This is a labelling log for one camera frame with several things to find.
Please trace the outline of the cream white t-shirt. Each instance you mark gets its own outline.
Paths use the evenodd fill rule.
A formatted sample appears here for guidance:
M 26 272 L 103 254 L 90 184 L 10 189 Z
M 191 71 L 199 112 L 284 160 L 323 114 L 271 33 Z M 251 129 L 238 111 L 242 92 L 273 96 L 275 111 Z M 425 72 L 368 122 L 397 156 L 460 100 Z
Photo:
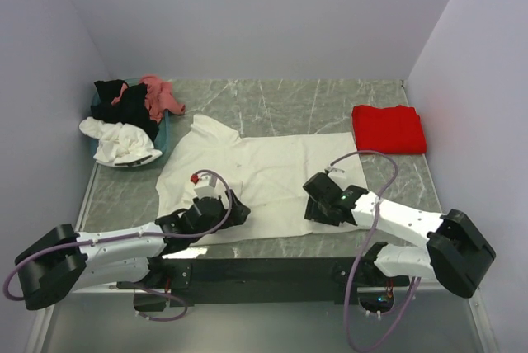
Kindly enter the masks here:
M 158 178 L 158 215 L 189 208 L 195 196 L 192 173 L 209 169 L 228 182 L 251 213 L 243 225 L 207 235 L 200 245 L 351 232 L 355 226 L 348 223 L 335 227 L 304 219 L 308 196 L 303 185 L 331 161 L 349 154 L 338 164 L 337 184 L 366 187 L 355 149 L 350 133 L 241 138 L 217 120 L 195 115 Z

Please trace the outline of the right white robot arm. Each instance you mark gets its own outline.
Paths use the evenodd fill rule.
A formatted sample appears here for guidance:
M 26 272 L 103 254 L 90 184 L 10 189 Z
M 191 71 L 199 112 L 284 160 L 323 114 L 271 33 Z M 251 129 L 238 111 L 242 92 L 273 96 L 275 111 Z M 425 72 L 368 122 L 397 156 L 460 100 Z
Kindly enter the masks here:
M 399 247 L 375 244 L 361 259 L 366 283 L 382 285 L 398 276 L 437 280 L 461 298 L 474 296 L 496 252 L 469 216 L 457 209 L 427 212 L 349 185 L 342 189 L 326 172 L 303 185 L 309 201 L 305 218 L 319 224 L 382 231 L 407 242 Z

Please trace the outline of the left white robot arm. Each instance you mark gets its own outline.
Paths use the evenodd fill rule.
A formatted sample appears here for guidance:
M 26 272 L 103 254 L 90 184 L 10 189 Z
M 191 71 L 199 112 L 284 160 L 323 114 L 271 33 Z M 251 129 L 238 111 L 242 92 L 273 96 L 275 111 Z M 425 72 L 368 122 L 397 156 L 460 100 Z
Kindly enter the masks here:
M 163 256 L 186 250 L 218 230 L 243 225 L 251 213 L 232 190 L 227 199 L 195 198 L 188 209 L 137 228 L 106 233 L 80 233 L 61 224 L 23 251 L 10 274 L 21 295 L 3 286 L 10 300 L 24 302 L 35 311 L 48 308 L 76 289 L 112 282 L 141 283 L 153 289 L 167 278 Z

